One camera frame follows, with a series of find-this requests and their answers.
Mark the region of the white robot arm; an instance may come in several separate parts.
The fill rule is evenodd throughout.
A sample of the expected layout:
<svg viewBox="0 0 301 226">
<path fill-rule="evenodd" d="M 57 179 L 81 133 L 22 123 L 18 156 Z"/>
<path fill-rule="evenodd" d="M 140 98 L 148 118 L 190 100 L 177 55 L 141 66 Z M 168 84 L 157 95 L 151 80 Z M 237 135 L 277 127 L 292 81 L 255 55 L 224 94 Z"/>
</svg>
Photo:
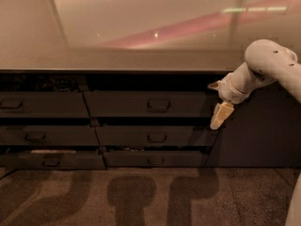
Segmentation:
<svg viewBox="0 0 301 226">
<path fill-rule="evenodd" d="M 244 63 L 209 88 L 221 99 L 210 124 L 220 131 L 210 166 L 300 166 L 301 65 L 294 51 L 255 40 Z"/>
</svg>

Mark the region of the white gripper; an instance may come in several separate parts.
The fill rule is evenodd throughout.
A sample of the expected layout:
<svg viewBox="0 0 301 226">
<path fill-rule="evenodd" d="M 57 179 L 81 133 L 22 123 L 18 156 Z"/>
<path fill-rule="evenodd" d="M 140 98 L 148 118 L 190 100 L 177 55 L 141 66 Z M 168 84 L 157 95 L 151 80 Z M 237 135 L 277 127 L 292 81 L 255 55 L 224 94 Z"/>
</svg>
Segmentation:
<svg viewBox="0 0 301 226">
<path fill-rule="evenodd" d="M 241 73 L 228 73 L 223 79 L 208 85 L 208 89 L 218 90 L 219 98 L 211 118 L 210 128 L 217 130 L 234 111 L 234 105 L 240 104 L 250 95 L 247 76 Z"/>
</svg>

